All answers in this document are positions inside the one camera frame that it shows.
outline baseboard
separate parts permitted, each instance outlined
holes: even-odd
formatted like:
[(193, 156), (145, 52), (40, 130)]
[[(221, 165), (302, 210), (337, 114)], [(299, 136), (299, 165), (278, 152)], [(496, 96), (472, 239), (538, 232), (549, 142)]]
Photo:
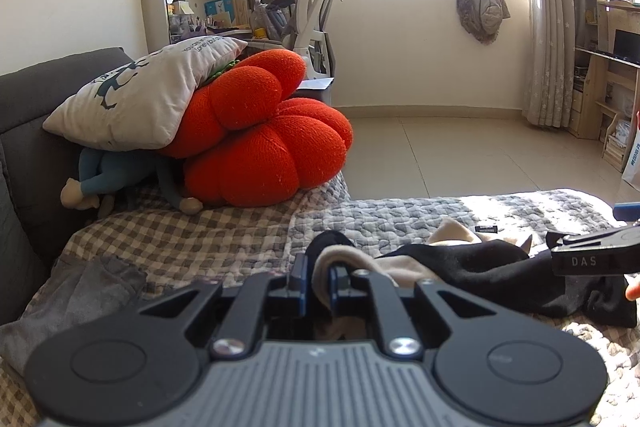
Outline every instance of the baseboard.
[(517, 120), (522, 117), (521, 109), (498, 107), (465, 107), (462, 105), (360, 105), (336, 107), (347, 118), (493, 118), (495, 120)]

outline clothing tag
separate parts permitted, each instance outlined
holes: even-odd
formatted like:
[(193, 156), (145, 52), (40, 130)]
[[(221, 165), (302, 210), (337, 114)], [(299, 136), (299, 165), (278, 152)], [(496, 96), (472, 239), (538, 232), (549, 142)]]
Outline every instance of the clothing tag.
[(476, 225), (474, 229), (480, 233), (498, 233), (498, 225)]

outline blue stuffed toy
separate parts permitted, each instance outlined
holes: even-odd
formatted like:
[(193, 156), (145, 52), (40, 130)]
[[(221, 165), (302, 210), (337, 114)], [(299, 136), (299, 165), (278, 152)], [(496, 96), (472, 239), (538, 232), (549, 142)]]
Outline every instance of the blue stuffed toy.
[(99, 194), (114, 194), (156, 174), (162, 195), (174, 208), (190, 216), (197, 214), (202, 210), (202, 203), (196, 198), (180, 195), (170, 161), (150, 150), (111, 152), (85, 147), (78, 162), (80, 180), (69, 178), (66, 181), (60, 192), (60, 201), (64, 207), (77, 210), (99, 208)]

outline wooden drawer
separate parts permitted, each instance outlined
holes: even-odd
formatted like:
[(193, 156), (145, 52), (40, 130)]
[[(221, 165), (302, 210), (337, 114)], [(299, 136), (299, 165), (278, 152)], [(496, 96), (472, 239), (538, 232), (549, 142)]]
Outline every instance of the wooden drawer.
[(577, 112), (582, 112), (582, 92), (574, 89), (571, 97), (571, 109)]
[(577, 112), (575, 109), (572, 109), (571, 115), (569, 116), (569, 129), (571, 129), (572, 131), (578, 132), (579, 123), (580, 123), (580, 113)]

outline white pillow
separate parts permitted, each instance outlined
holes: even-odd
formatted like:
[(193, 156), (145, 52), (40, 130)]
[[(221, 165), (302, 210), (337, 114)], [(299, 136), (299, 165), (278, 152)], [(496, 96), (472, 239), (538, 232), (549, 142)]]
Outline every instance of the white pillow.
[(160, 149), (174, 139), (196, 88), (245, 46), (215, 36), (171, 44), (92, 80), (42, 127), (95, 149)]

